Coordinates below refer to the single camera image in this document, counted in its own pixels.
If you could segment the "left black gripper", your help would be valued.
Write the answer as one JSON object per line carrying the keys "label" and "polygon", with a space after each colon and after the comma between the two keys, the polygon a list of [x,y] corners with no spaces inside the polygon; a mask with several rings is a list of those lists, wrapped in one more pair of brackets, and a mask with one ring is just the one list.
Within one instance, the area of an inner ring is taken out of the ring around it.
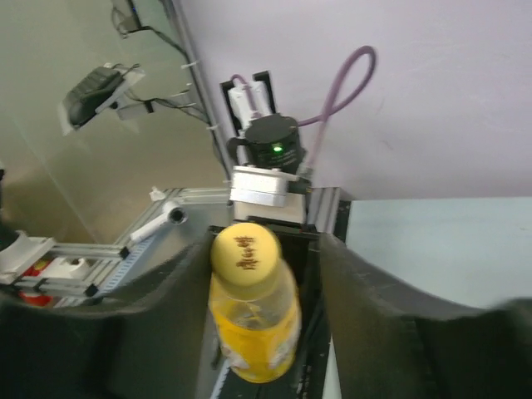
{"label": "left black gripper", "polygon": [[279,241],[281,260],[293,273],[302,312],[302,329],[292,366],[280,378],[266,383],[247,382],[224,359],[214,384],[213,398],[321,398],[326,387],[331,335],[323,301],[318,264],[319,233],[314,226],[256,218],[239,223],[255,223],[269,229]]}

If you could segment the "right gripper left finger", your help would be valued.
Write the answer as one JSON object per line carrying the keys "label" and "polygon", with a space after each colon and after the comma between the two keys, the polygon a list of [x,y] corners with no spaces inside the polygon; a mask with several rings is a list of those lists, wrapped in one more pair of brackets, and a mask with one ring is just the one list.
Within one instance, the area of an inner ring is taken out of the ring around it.
{"label": "right gripper left finger", "polygon": [[194,397],[213,239],[92,304],[35,308],[3,294],[2,397]]}

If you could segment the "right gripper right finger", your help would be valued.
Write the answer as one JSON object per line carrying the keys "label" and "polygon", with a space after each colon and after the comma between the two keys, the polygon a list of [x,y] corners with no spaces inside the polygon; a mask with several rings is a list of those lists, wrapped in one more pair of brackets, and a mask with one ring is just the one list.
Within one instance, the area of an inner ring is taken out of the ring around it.
{"label": "right gripper right finger", "polygon": [[529,299],[471,308],[402,282],[330,234],[319,247],[343,397],[530,397]]}

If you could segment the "yellow bottle cap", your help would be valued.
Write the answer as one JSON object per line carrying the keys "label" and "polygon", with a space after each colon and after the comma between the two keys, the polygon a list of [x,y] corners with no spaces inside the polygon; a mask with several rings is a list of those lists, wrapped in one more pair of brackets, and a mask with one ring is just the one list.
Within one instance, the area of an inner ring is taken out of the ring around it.
{"label": "yellow bottle cap", "polygon": [[255,300],[277,284],[281,260],[278,239],[255,223],[237,223],[223,229],[210,250],[213,275],[227,294]]}

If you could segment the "yellow juice bottle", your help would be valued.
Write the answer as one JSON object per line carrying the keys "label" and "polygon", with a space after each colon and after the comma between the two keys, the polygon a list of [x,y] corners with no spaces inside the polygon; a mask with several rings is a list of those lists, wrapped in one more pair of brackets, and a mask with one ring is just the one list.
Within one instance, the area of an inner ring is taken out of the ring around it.
{"label": "yellow juice bottle", "polygon": [[222,354],[239,377],[258,384],[272,382],[292,366],[302,312],[296,280],[285,262],[271,284],[246,299],[229,293],[214,275],[209,310]]}

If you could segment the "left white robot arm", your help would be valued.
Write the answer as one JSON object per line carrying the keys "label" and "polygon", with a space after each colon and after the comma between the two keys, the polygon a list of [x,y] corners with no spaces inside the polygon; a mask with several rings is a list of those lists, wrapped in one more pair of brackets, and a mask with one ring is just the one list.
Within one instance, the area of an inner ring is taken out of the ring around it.
{"label": "left white robot arm", "polygon": [[224,366],[215,398],[319,398],[328,322],[299,124],[280,114],[267,72],[222,86],[235,134],[231,225],[214,229],[209,310]]}

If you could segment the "white cylindrical tool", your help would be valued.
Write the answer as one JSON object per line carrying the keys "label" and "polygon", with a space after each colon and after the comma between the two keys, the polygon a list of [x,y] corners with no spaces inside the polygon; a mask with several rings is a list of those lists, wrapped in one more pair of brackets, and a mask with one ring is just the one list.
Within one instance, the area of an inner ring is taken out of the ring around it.
{"label": "white cylindrical tool", "polygon": [[148,239],[167,224],[181,225],[186,222],[188,215],[180,202],[172,199],[163,203],[160,215],[144,224],[130,234],[130,240],[134,243],[140,243]]}

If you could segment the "black power adapter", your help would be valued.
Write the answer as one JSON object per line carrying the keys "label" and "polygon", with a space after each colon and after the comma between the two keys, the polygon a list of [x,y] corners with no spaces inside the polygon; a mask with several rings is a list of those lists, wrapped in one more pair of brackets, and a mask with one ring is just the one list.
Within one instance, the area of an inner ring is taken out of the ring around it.
{"label": "black power adapter", "polygon": [[120,109],[120,99],[144,75],[139,64],[105,64],[93,69],[58,105],[63,134],[80,130],[107,108]]}

